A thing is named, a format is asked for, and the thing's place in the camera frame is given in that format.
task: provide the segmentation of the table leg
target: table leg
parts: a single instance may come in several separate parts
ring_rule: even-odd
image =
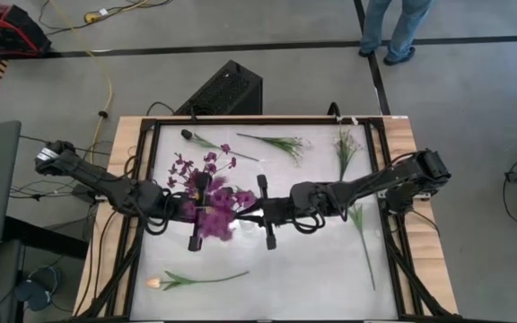
[[[85,259],[89,244],[33,224],[5,217],[4,241],[17,239],[24,245],[73,258]]]

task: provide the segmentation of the jeans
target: jeans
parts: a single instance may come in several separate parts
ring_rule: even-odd
[[[386,59],[396,62],[408,55],[416,29],[428,14],[432,1],[402,0],[402,14],[388,45]],[[391,0],[370,0],[366,8],[364,35],[360,45],[363,53],[370,53],[381,45],[382,20],[390,2]]]

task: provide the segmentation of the black box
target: black box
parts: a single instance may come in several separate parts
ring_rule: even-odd
[[[175,113],[176,115],[261,115],[262,77],[230,60]]]

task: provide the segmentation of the shoe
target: shoe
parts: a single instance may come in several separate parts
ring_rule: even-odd
[[[373,50],[371,50],[371,51],[370,51],[370,52],[368,52],[368,53],[364,53],[361,49],[358,51],[358,56],[359,56],[359,57],[368,58],[368,57],[371,57],[373,54],[374,54],[374,51],[373,51]]]
[[[408,55],[406,55],[405,57],[402,57],[401,59],[397,60],[397,61],[391,61],[389,59],[386,59],[386,57],[384,58],[384,64],[388,65],[388,66],[392,66],[392,65],[396,65],[396,64],[400,64],[400,63],[404,63],[404,62],[407,62],[409,61],[410,59],[412,59],[412,57],[414,57],[414,53],[416,52],[416,48],[414,47],[411,47],[410,48],[410,51],[408,52]]]

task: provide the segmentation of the gray concrete floor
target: gray concrete floor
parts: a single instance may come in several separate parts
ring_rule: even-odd
[[[124,2],[57,0],[75,23],[87,11]],[[43,0],[17,0],[37,18]],[[385,19],[389,38],[398,2]],[[44,21],[63,25],[49,7]],[[361,32],[349,0],[175,0],[154,9],[123,13],[81,30],[93,49],[158,48],[358,40]],[[517,35],[517,1],[440,0],[417,33],[418,38]],[[54,48],[78,50],[66,32],[51,38]],[[100,139],[113,139],[117,118],[143,115],[155,100],[180,106],[227,60],[264,78],[265,114],[323,114],[336,101],[345,114],[379,114],[372,77],[357,48],[105,57],[115,100]],[[432,45],[417,48],[405,65],[380,63],[393,114],[409,115],[418,146],[438,150],[453,173],[434,199],[459,311],[476,319],[517,321],[517,224],[504,213],[504,172],[517,160],[517,43]],[[22,132],[48,140],[91,144],[107,89],[92,59],[14,60],[0,87],[0,122],[19,119]],[[167,114],[166,110],[157,110]],[[42,179],[33,171],[40,144],[21,142],[14,175],[20,186]],[[108,152],[110,144],[99,150]],[[107,159],[98,158],[105,165]],[[56,186],[42,185],[48,189]],[[517,215],[517,186],[508,200]],[[65,223],[85,216],[77,199],[35,202],[12,200],[12,216],[38,225]],[[68,228],[79,235],[81,224]],[[33,267],[56,256],[28,251]],[[73,306],[83,263],[62,259],[65,289],[57,304]],[[58,310],[27,313],[27,322],[66,316]]]

